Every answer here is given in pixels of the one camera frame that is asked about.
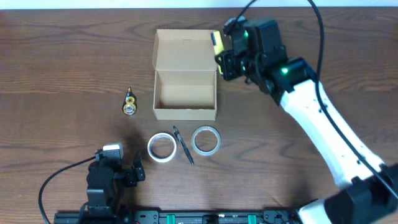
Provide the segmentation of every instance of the white tape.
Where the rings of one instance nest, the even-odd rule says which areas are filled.
[[[154,155],[154,153],[152,152],[152,145],[153,145],[153,143],[154,143],[157,139],[160,139],[160,138],[167,138],[167,139],[171,140],[171,141],[173,142],[173,145],[174,145],[174,148],[173,148],[172,153],[171,153],[169,156],[167,156],[166,158],[159,158],[159,157],[156,157],[156,156]],[[174,158],[176,152],[177,152],[177,143],[175,142],[174,137],[171,136],[170,134],[167,134],[167,133],[155,134],[154,136],[151,137],[151,139],[150,139],[149,142],[148,142],[148,154],[149,154],[149,156],[150,156],[151,158],[153,158],[156,162],[168,162],[168,161],[170,161],[170,160],[172,160],[172,159]]]
[[[216,147],[214,147],[214,149],[212,149],[212,150],[210,150],[208,152],[202,151],[201,149],[199,149],[199,147],[195,143],[195,138],[197,137],[198,133],[201,132],[201,131],[211,131],[216,136],[217,145],[216,145]],[[192,135],[192,147],[195,150],[195,152],[197,152],[199,155],[203,155],[203,156],[213,155],[220,148],[220,145],[221,145],[221,136],[220,136],[219,132],[213,127],[202,126],[202,127],[198,128]]]

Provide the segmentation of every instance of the green indicator light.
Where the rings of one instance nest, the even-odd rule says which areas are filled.
[[[284,75],[286,75],[286,74],[289,72],[289,69],[287,69],[287,68],[282,68],[281,71],[282,71],[282,73],[283,73]]]

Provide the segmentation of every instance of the black pen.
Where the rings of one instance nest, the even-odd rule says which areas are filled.
[[[191,162],[192,165],[195,165],[195,164],[193,163],[192,156],[191,156],[191,154],[189,153],[189,150],[188,150],[187,146],[186,146],[185,143],[184,143],[184,140],[182,140],[182,138],[181,138],[180,132],[178,131],[178,129],[177,129],[175,126],[173,126],[173,128],[174,128],[174,135],[175,135],[175,137],[178,139],[178,141],[181,143],[182,147],[184,148],[184,152],[185,152],[185,154],[187,155],[188,160]]]

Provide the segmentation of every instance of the wooden table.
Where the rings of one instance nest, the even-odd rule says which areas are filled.
[[[216,121],[157,121],[152,112],[156,29],[221,29],[240,9],[93,9],[0,12],[0,222],[43,223],[37,194],[53,172],[124,144],[127,164],[149,138],[176,125],[188,147],[194,130],[222,135],[211,157],[179,150],[167,164],[144,158],[146,181],[128,205],[161,210],[297,206],[337,193],[330,171],[301,127],[243,79],[218,82]],[[323,8],[322,82],[335,107],[387,164],[398,161],[398,9]],[[318,24],[310,8],[250,9],[275,17],[290,56],[315,67]],[[121,103],[133,87],[134,118]],[[207,144],[203,138],[201,145]],[[47,215],[86,202],[88,164],[54,178]],[[383,222],[398,223],[391,215]]]

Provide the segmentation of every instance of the open cardboard box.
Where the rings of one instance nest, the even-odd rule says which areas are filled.
[[[217,64],[212,32],[157,30],[152,58],[157,119],[216,119]]]

